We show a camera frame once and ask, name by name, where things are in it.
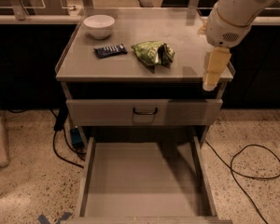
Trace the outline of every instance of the green bag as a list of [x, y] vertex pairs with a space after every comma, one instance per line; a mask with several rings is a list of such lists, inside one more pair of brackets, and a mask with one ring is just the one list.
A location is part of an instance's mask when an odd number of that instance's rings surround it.
[[160, 41], [147, 41], [131, 46], [137, 58], [147, 66], [169, 65], [173, 62], [175, 52]]

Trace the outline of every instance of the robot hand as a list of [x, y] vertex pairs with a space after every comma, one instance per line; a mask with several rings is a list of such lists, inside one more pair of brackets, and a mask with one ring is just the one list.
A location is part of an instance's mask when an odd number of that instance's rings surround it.
[[206, 24], [207, 42], [214, 46], [206, 67], [203, 88], [213, 90], [230, 61], [229, 49], [241, 43], [260, 12], [280, 0], [218, 0]]

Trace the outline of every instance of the open drawer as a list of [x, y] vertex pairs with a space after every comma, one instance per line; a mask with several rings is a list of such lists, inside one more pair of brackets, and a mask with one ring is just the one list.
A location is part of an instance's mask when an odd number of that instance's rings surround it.
[[77, 126], [211, 125], [222, 106], [220, 99], [74, 99], [66, 103]]
[[[133, 141], [114, 142], [119, 133]], [[193, 128], [100, 127], [88, 145], [75, 217], [63, 223], [231, 221], [216, 217]]]

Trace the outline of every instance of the drawer front panel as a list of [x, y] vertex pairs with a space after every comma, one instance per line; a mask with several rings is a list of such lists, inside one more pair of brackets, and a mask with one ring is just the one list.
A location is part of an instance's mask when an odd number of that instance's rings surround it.
[[68, 100], [77, 126], [211, 125], [221, 100]]

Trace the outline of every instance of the concrete floor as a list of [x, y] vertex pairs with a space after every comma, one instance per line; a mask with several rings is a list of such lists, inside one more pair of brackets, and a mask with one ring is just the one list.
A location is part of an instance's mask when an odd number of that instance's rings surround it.
[[[2, 117], [8, 130], [10, 164], [0, 168], [0, 224], [38, 223], [42, 214], [56, 223], [64, 212], [74, 213], [82, 169], [53, 153], [54, 116], [48, 110], [31, 110], [3, 111]], [[270, 148], [280, 158], [280, 110], [223, 109], [207, 141], [227, 163], [250, 144]], [[65, 144], [62, 132], [56, 136], [56, 148], [67, 159], [83, 164]], [[206, 144], [203, 158], [218, 217], [234, 224], [264, 223], [230, 170]], [[272, 154], [254, 147], [243, 152], [234, 167], [247, 175], [273, 175], [280, 170]], [[280, 177], [270, 181], [236, 177], [268, 223], [280, 224]]]

